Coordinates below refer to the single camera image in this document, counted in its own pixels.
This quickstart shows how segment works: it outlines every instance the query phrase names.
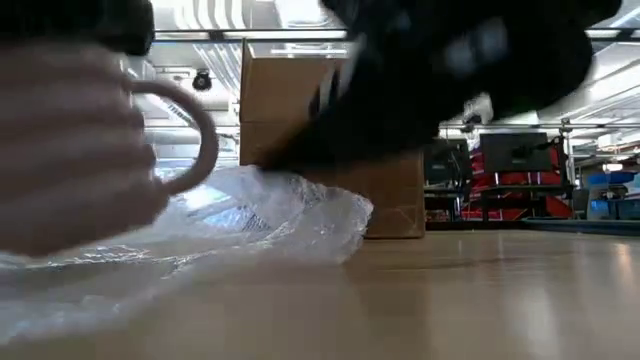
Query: bubble wrap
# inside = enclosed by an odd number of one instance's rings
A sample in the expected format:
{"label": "bubble wrap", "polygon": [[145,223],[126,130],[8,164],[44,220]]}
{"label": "bubble wrap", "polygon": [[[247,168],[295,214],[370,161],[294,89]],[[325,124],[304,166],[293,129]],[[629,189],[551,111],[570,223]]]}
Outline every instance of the bubble wrap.
{"label": "bubble wrap", "polygon": [[148,228],[45,260],[0,254],[0,345],[107,326],[180,286],[256,263],[340,264],[372,210],[301,177],[216,171]]}

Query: wooden table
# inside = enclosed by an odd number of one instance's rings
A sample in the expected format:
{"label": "wooden table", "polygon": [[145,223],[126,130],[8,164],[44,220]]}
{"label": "wooden table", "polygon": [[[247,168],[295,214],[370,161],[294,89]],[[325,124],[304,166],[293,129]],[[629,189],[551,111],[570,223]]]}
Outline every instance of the wooden table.
{"label": "wooden table", "polygon": [[0,358],[638,359],[634,241],[521,231],[375,240],[344,268],[194,284],[126,326]]}

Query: security camera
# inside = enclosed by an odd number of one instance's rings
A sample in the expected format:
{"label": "security camera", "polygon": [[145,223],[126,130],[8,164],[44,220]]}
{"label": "security camera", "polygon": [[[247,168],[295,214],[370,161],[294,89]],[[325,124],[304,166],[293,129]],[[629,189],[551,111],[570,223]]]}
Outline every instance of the security camera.
{"label": "security camera", "polygon": [[196,77],[193,79],[192,86],[197,91],[207,91],[210,90],[213,86],[211,82],[211,77],[209,76],[209,70],[200,69],[196,74]]}

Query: computer monitor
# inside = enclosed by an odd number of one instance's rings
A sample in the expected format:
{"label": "computer monitor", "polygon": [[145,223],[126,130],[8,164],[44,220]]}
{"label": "computer monitor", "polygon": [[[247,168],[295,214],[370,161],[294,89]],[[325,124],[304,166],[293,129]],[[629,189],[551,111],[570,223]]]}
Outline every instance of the computer monitor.
{"label": "computer monitor", "polygon": [[469,145],[464,139],[436,139],[424,150],[424,177],[438,184],[472,176]]}
{"label": "computer monitor", "polygon": [[546,133],[481,134],[485,173],[553,170]]}

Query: brown box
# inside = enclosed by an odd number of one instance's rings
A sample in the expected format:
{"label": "brown box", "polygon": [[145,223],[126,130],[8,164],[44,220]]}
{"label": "brown box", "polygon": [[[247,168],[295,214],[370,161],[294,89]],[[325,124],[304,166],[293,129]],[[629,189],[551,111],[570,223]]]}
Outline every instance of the brown box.
{"label": "brown box", "polygon": [[245,59],[240,99],[251,106],[240,106],[240,122],[305,121],[309,99],[318,84],[341,62],[312,58]]}
{"label": "brown box", "polygon": [[[254,163],[286,141],[307,120],[307,105],[336,60],[251,59],[243,61],[240,99],[240,164]],[[362,194],[374,204],[368,238],[424,236],[423,162],[411,154],[309,180]]]}

